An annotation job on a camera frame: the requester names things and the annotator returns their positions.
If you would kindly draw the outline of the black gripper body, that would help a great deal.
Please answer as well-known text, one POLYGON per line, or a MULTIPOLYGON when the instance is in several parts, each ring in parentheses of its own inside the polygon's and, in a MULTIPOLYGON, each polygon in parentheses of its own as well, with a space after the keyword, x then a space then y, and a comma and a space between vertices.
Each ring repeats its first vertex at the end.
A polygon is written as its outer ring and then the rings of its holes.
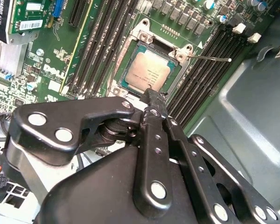
POLYGON ((143 216, 133 202, 137 147, 125 147, 59 182, 45 197, 37 224, 195 224, 181 166, 170 163, 173 203, 160 218, 143 216))

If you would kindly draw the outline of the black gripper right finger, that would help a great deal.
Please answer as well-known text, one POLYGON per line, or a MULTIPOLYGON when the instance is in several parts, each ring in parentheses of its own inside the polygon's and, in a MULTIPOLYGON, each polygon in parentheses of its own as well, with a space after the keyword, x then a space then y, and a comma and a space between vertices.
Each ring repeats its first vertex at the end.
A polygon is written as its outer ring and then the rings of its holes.
POLYGON ((198 223, 280 224, 273 206, 205 138, 186 137, 168 115, 165 99, 163 93, 154 92, 170 157, 180 165, 198 223))

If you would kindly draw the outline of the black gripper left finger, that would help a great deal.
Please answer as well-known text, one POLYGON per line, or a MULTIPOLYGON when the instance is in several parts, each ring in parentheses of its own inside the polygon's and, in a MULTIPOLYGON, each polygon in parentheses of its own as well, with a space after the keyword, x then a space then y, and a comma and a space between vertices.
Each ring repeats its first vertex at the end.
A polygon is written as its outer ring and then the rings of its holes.
POLYGON ((173 203, 169 142, 154 92, 145 91, 143 108, 119 96, 19 106, 9 125, 6 158, 42 205, 62 181, 52 179, 75 155, 123 140, 139 149, 135 207, 140 213, 166 213, 173 203))

